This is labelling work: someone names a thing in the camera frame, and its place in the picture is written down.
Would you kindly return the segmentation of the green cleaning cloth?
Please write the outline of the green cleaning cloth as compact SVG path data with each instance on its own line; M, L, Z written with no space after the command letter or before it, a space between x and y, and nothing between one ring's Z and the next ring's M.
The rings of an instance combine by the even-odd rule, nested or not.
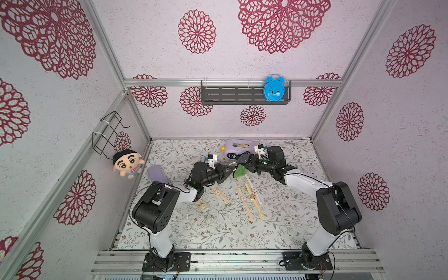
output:
M246 175L246 168L242 164L239 164L233 172L233 178L238 179L245 175Z

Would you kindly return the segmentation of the beige watch top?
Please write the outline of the beige watch top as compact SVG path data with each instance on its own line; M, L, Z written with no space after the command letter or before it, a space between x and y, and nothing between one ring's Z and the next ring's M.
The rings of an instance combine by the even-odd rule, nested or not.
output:
M198 200L194 203L196 207L198 207L200 210L205 210L208 206L208 204L203 200Z

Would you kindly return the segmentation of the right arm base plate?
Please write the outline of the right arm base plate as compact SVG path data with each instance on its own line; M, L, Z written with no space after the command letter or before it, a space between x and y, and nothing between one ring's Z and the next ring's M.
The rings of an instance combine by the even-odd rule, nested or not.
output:
M329 254L316 257L307 251L283 252L282 259L279 262L281 267L287 271L301 270L332 270L333 265Z

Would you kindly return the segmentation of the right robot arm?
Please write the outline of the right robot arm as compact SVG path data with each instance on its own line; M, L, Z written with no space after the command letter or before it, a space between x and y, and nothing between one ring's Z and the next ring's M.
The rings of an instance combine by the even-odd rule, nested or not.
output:
M330 248L344 233L354 232L362 214L344 182L331 183L316 179L287 163L279 146L258 146L255 153L245 152L237 159L237 166L260 175L267 172L277 182L297 189L317 204L319 228L302 246L304 261L314 261L329 253Z

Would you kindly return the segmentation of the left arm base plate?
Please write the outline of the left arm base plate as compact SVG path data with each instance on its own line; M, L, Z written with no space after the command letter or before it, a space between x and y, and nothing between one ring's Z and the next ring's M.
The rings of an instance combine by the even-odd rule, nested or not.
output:
M191 254L171 252L165 258L148 252L143 261L143 272L186 272L190 270Z

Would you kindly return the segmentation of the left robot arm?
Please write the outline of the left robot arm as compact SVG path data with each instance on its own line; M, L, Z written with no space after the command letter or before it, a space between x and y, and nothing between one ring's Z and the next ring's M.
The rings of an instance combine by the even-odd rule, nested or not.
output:
M150 185L135 204L131 217L149 232L150 251L154 256L165 260L174 251L167 227L175 206L196 203L207 187L223 183L235 169L235 164L216 163L212 168L205 162L197 162L180 187L169 183L159 165L148 169Z

